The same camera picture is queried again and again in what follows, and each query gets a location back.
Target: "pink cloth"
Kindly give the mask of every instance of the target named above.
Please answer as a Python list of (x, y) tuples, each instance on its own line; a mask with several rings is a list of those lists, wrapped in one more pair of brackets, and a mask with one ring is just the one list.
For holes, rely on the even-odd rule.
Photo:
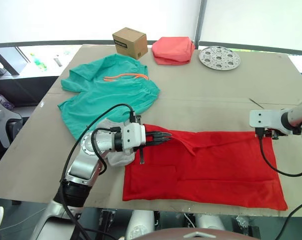
[(161, 37), (152, 45), (154, 60), (159, 65), (188, 64), (195, 50), (189, 37)]

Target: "perforated metal plate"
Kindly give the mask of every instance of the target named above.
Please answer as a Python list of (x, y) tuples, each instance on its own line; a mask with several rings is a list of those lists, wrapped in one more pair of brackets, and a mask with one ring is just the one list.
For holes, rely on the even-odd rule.
[(223, 46), (209, 46), (199, 54), (201, 63), (215, 70), (231, 70), (240, 65), (240, 57)]

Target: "black cable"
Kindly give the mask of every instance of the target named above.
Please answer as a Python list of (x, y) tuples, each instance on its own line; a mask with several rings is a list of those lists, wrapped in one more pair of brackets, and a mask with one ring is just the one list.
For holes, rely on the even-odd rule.
[(262, 157), (263, 157), (264, 161), (266, 162), (266, 164), (269, 165), (270, 168), (272, 168), (277, 173), (282, 174), (282, 175), (287, 176), (287, 177), (300, 177), (300, 176), (302, 176), (302, 172), (297, 173), (297, 174), (290, 174), (290, 173), (280, 171), (280, 170), (276, 169), (274, 166), (272, 166), (271, 163), (268, 161), (268, 159), (267, 159), (267, 157), (266, 157), (266, 155), (263, 151), (263, 143), (262, 143), (262, 138), (261, 137), (259, 137), (259, 143), (260, 143), (260, 151), (261, 151)]
[(288, 222), (289, 220), (291, 219), (292, 215), (295, 214), (300, 208), (302, 208), (302, 204), (300, 206), (298, 206), (296, 209), (294, 209), (292, 212), (290, 212), (290, 214), (287, 216), (283, 226), (282, 226), (282, 229), (281, 231), (279, 232), (279, 234), (276, 236), (275, 240), (279, 240), (283, 234), (283, 232), (285, 231), (287, 225), (288, 225)]
[(96, 129), (93, 130), (93, 132), (91, 134), (91, 144), (92, 144), (93, 151), (94, 151), (95, 155), (97, 155), (97, 157), (99, 158), (99, 160), (103, 164), (103, 170), (99, 173), (99, 175), (101, 175), (101, 174), (104, 174), (105, 171), (107, 170), (107, 164), (106, 164), (105, 160), (103, 159), (103, 157), (100, 155), (98, 147), (97, 147), (96, 134), (99, 130), (110, 131), (110, 129), (109, 128), (103, 128), (103, 127), (97, 127)]
[(88, 231), (88, 232), (93, 232), (93, 233), (97, 233), (97, 234), (103, 234), (103, 235), (106, 235), (107, 237), (113, 239), (113, 240), (118, 240), (116, 239), (114, 236), (112, 236), (111, 234), (109, 233), (106, 233), (104, 231), (100, 231), (100, 230), (93, 230), (93, 229), (90, 229), (90, 228), (85, 228), (84, 230)]
[(61, 175), (61, 179), (60, 179), (60, 187), (59, 187), (59, 194), (60, 194), (60, 198), (61, 198), (61, 203), (62, 206), (65, 210), (65, 212), (67, 213), (67, 215), (69, 216), (70, 220), (73, 222), (74, 225), (76, 225), (81, 234), (84, 236), (84, 238), (86, 240), (91, 240), (91, 238), (89, 237), (89, 235), (87, 234), (87, 232), (84, 230), (84, 228), (81, 226), (81, 224), (76, 220), (76, 218), (73, 216), (72, 212), (69, 210), (67, 204), (66, 204), (66, 200), (65, 200), (65, 191), (64, 191), (64, 187), (63, 187), (63, 183), (64, 183), (64, 179), (65, 179), (65, 175), (67, 172), (67, 168), (71, 159), (71, 156), (73, 154), (73, 152), (75, 151), (76, 147), (78, 146), (79, 142), (81, 141), (81, 139), (83, 138), (83, 136), (86, 134), (86, 132), (92, 127), (93, 124), (95, 124), (99, 119), (101, 119), (104, 115), (106, 115), (107, 113), (109, 113), (110, 111), (112, 111), (113, 109), (120, 107), (120, 106), (126, 106), (130, 109), (130, 117), (131, 115), (133, 116), (134, 110), (133, 108), (126, 104), (126, 103), (119, 103), (116, 104), (112, 107), (110, 107), (108, 110), (106, 110), (104, 113), (102, 113), (100, 116), (98, 116), (95, 120), (93, 120), (93, 122), (91, 122), (86, 128), (85, 130), (82, 132), (82, 134), (80, 135), (80, 137), (76, 140), (75, 144), (73, 145), (69, 155), (67, 156), (67, 159), (65, 161), (63, 170), (62, 170), (62, 175)]

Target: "red cloth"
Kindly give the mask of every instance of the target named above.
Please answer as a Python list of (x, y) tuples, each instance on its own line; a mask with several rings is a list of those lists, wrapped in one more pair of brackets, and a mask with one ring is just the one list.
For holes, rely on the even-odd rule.
[(187, 36), (161, 37), (152, 45), (154, 60), (159, 65), (188, 64), (195, 45)]
[[(172, 140), (139, 151), (125, 167), (123, 200), (184, 199), (247, 208), (288, 209), (278, 174), (263, 160), (254, 132), (187, 132), (145, 125)], [(272, 140), (263, 139), (276, 166)]]

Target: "metal pole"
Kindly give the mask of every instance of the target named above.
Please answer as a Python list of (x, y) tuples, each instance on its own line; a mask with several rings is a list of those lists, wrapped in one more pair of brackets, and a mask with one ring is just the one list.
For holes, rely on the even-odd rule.
[(200, 41), (200, 37), (201, 37), (203, 21), (205, 19), (207, 1), (208, 0), (201, 0), (201, 2), (200, 2), (199, 14), (197, 17), (195, 36), (194, 36), (195, 49), (199, 48), (199, 41)]

